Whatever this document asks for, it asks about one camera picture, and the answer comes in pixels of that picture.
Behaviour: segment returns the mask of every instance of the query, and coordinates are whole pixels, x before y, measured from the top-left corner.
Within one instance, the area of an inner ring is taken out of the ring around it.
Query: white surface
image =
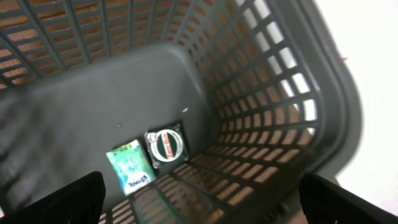
[[[342,187],[398,216],[398,1],[315,0],[354,76],[363,107],[359,151]]]

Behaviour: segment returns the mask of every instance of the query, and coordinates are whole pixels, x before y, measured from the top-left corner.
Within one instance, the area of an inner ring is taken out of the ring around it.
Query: gray plastic surface
[[[0,104],[1,149],[10,150],[1,175],[21,175],[8,195],[13,206],[94,170],[104,177],[105,208],[115,204],[123,193],[105,153],[181,118],[191,155],[208,147],[220,125],[184,57],[177,45],[154,45],[10,92]]]

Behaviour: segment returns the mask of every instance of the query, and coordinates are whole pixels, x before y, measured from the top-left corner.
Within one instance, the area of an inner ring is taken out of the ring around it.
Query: green packet
[[[107,152],[106,157],[116,171],[125,195],[129,195],[155,180],[154,171],[138,140]]]

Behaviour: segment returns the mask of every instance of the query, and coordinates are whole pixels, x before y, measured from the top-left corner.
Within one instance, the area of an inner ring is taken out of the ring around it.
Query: circular logo
[[[155,143],[157,141],[156,133],[149,133],[147,136],[149,143]]]
[[[127,178],[127,182],[124,185],[124,191],[127,194],[131,194],[139,188],[150,183],[150,178],[145,172],[135,172]]]
[[[154,157],[162,162],[172,162],[181,156],[183,140],[173,130],[165,129],[156,133],[157,141],[150,144]]]

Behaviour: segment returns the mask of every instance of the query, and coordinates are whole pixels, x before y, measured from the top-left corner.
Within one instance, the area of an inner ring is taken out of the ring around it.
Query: gray basket
[[[359,140],[311,0],[0,0],[0,28],[6,213],[98,170],[100,223],[284,222]],[[190,161],[126,199],[105,152],[179,119]]]

